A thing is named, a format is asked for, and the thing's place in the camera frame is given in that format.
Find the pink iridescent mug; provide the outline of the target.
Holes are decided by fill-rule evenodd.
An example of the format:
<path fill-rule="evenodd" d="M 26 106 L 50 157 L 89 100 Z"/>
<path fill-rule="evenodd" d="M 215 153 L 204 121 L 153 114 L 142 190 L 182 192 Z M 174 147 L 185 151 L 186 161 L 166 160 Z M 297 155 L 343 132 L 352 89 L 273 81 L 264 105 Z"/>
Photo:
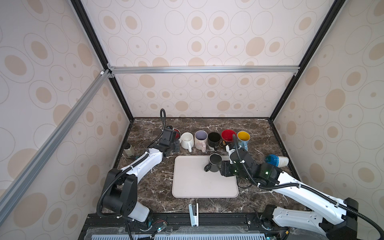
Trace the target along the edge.
<path fill-rule="evenodd" d="M 208 133 L 204 130 L 199 130 L 195 133 L 195 148 L 201 150 L 203 153 L 208 148 Z"/>

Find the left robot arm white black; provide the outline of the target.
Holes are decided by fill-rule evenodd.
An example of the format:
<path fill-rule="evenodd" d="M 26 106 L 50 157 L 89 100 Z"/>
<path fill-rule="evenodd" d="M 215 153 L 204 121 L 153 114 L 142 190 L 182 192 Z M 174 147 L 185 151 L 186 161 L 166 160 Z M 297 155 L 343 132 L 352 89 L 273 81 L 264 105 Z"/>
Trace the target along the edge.
<path fill-rule="evenodd" d="M 160 110 L 163 123 L 161 134 L 151 142 L 137 160 L 122 169 L 111 169 L 106 177 L 101 196 L 97 202 L 96 213 L 105 217 L 105 208 L 115 216 L 125 220 L 137 221 L 144 228 L 149 229 L 153 224 L 153 214 L 148 207 L 138 202 L 138 184 L 153 167 L 164 158 L 180 149 L 177 132 L 166 127 L 166 111 Z"/>

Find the small black mug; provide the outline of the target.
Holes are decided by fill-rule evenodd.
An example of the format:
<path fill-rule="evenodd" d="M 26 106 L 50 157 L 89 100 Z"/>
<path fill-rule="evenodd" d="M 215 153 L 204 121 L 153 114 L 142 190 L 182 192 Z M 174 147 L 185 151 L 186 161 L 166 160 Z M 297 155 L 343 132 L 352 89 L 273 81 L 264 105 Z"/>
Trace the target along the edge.
<path fill-rule="evenodd" d="M 219 154 L 211 154 L 209 156 L 209 162 L 204 167 L 205 172 L 213 172 L 216 173 L 220 170 L 221 164 L 222 164 L 222 156 Z"/>

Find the white ribbed-base mug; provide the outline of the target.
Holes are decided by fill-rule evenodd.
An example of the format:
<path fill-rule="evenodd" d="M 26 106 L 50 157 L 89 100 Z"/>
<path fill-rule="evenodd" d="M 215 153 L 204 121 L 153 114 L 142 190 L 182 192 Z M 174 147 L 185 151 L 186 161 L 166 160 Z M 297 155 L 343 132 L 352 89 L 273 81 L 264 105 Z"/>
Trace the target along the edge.
<path fill-rule="evenodd" d="M 192 133 L 183 133 L 181 135 L 181 147 L 188 150 L 189 153 L 192 152 L 192 148 L 194 147 L 194 136 Z"/>

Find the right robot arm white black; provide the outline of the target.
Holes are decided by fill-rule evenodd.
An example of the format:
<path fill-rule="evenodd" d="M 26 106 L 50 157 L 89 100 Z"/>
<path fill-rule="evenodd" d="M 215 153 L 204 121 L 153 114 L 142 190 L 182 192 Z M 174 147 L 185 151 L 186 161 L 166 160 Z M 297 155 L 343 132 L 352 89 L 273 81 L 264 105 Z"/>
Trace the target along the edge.
<path fill-rule="evenodd" d="M 309 208 L 308 212 L 285 210 L 275 205 L 266 206 L 260 220 L 266 230 L 274 226 L 302 229 L 325 236 L 329 240 L 355 240 L 358 219 L 370 224 L 384 238 L 384 230 L 373 220 L 359 213 L 357 201 L 340 199 L 322 193 L 293 178 L 282 169 L 270 164 L 257 164 L 252 156 L 239 146 L 236 135 L 226 146 L 229 161 L 220 168 L 222 176 L 239 177 L 252 186 L 268 192 L 285 195 Z"/>

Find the black skull mug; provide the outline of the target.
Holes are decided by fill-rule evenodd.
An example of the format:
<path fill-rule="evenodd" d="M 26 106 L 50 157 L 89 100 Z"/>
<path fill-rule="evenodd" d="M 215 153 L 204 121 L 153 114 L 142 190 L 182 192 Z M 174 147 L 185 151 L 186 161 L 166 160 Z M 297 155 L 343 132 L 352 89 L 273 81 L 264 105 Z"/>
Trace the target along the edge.
<path fill-rule="evenodd" d="M 234 139 L 237 138 L 237 134 L 233 130 L 224 130 L 221 133 L 221 138 L 222 138 L 222 146 L 225 148 L 226 146 L 234 145 Z"/>

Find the blue butterfly mug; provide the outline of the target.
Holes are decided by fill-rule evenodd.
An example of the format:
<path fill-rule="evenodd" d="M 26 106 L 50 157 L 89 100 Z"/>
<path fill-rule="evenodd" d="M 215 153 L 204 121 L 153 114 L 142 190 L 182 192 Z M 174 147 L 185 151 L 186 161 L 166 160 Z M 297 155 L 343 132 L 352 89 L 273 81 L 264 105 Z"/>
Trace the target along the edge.
<path fill-rule="evenodd" d="M 239 146 L 244 150 L 248 151 L 249 149 L 248 144 L 251 139 L 250 134 L 245 131 L 240 131 L 237 133 L 237 137 L 238 137 Z"/>

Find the plain white mug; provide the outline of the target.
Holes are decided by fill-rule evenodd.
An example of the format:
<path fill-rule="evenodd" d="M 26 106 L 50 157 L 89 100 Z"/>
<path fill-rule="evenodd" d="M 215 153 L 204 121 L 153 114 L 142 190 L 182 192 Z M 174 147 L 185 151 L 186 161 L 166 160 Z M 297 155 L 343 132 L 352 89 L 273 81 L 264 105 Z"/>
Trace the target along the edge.
<path fill-rule="evenodd" d="M 174 128 L 173 130 L 176 132 L 175 140 L 179 141 L 181 138 L 181 132 L 176 128 Z"/>

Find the black white mug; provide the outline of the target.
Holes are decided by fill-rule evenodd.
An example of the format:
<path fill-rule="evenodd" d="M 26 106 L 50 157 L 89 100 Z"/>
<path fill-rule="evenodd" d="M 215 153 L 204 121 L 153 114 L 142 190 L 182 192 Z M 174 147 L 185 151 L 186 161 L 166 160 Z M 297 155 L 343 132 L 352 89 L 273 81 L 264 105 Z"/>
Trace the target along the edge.
<path fill-rule="evenodd" d="M 210 150 L 217 151 L 222 141 L 221 135 L 217 132 L 211 132 L 208 134 L 208 145 Z"/>

